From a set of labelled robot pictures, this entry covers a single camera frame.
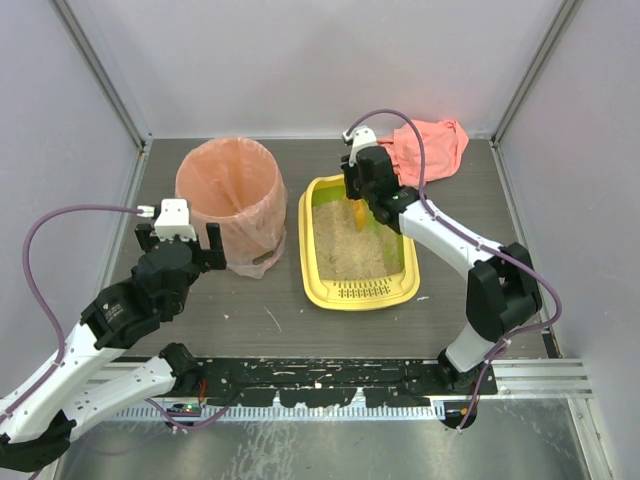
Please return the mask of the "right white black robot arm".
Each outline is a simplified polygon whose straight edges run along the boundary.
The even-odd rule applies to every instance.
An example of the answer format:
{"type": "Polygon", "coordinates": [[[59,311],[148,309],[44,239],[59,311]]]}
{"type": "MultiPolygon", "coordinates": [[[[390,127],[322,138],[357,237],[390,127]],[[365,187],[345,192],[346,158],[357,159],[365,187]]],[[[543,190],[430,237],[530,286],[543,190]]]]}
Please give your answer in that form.
{"type": "Polygon", "coordinates": [[[418,189],[402,186],[381,146],[343,156],[340,167],[348,199],[364,201],[378,223],[435,253],[466,280],[467,325],[437,362],[446,389],[469,385],[486,356],[541,309],[528,250],[475,234],[418,189]]]}

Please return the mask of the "orange litter scoop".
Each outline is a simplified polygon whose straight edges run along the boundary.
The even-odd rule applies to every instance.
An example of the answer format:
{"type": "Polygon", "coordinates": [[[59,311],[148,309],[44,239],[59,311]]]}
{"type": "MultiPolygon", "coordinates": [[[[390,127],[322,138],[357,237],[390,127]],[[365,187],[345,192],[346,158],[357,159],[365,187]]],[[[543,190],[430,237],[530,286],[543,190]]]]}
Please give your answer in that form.
{"type": "Polygon", "coordinates": [[[351,200],[350,205],[352,208],[355,227],[358,232],[362,232],[367,223],[367,206],[366,203],[362,200],[351,200]]]}

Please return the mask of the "yellow green litter box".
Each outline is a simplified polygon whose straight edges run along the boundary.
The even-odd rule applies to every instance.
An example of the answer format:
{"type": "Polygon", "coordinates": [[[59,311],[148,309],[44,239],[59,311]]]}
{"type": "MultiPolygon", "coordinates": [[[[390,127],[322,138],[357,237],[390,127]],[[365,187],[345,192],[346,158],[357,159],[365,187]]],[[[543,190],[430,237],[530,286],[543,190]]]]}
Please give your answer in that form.
{"type": "Polygon", "coordinates": [[[343,177],[311,181],[298,204],[305,294],[327,310],[378,310],[409,301],[420,286],[414,242],[378,223],[343,177]]]}

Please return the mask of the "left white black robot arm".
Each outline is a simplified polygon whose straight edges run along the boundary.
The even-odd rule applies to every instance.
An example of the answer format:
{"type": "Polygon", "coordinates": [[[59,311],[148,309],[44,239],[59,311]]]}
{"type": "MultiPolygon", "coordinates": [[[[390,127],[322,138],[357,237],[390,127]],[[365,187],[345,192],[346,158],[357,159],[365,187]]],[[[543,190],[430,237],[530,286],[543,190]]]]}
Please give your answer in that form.
{"type": "Polygon", "coordinates": [[[227,261],[220,228],[206,226],[208,248],[197,239],[155,238],[140,224],[144,250],[128,278],[103,289],[82,312],[65,342],[1,402],[1,466],[32,473],[60,458],[86,431],[131,403],[174,391],[196,392],[202,368],[181,343],[170,343],[134,371],[90,388],[103,366],[121,357],[162,323],[181,314],[190,287],[227,261]]]}

